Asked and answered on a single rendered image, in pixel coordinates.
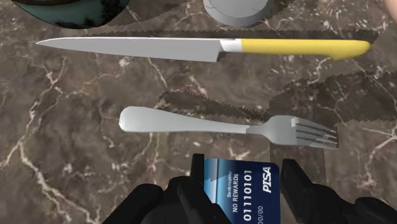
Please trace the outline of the grey round cylinder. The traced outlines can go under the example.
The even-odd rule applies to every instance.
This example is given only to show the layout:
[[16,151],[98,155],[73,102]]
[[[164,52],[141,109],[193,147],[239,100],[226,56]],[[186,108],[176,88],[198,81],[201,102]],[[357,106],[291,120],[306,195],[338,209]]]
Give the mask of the grey round cylinder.
[[204,9],[217,23],[251,27],[263,19],[274,0],[203,0]]

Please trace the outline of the grey metal fork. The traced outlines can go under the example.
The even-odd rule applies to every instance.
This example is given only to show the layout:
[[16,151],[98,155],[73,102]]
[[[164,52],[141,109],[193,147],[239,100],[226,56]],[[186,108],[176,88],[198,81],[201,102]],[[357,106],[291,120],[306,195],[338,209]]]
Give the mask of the grey metal fork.
[[286,146],[310,146],[336,150],[338,135],[334,130],[303,118],[275,115],[261,125],[216,122],[140,106],[125,108],[119,117],[125,132],[216,132],[257,134],[271,143]]

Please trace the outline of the yellow handled kitchen knife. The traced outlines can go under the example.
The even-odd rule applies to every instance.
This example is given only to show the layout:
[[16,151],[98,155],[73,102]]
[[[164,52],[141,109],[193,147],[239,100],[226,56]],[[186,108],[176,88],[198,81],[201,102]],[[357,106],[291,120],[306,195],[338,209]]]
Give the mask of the yellow handled kitchen knife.
[[271,55],[324,55],[334,60],[366,53],[371,44],[345,39],[68,37],[38,45],[80,52],[156,59],[216,62],[221,52]]

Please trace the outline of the pale pink object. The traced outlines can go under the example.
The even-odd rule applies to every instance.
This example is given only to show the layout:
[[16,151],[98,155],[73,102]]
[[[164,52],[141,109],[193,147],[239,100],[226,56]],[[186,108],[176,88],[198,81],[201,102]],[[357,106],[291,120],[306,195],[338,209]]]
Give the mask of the pale pink object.
[[397,21],[397,0],[384,0],[384,4],[390,16]]

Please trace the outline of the blue bank card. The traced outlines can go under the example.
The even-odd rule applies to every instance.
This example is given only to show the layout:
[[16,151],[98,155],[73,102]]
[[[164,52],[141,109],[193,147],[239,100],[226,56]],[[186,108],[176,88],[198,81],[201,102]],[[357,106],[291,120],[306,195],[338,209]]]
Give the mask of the blue bank card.
[[281,224],[279,166],[207,158],[204,191],[231,224]]

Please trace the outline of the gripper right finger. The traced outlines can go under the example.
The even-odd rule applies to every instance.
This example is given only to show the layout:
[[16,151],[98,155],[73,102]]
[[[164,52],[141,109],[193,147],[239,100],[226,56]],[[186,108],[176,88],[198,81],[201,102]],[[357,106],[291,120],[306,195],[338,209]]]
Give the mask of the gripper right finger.
[[397,210],[385,202],[359,197],[352,204],[313,183],[294,159],[282,161],[280,189],[300,224],[397,224]]

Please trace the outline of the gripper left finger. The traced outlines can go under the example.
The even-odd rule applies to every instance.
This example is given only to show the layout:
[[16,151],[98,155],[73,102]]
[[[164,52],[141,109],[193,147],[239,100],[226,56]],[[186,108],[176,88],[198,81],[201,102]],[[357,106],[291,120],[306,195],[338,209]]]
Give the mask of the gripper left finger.
[[169,180],[166,190],[136,186],[102,224],[231,224],[204,191],[204,155],[192,156],[189,176]]

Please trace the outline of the dark teal bowl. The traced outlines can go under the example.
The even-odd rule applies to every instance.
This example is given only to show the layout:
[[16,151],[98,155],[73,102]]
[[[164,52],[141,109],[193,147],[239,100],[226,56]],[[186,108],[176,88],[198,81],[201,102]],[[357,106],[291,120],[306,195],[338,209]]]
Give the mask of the dark teal bowl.
[[89,29],[112,21],[130,0],[11,0],[48,24],[68,29]]

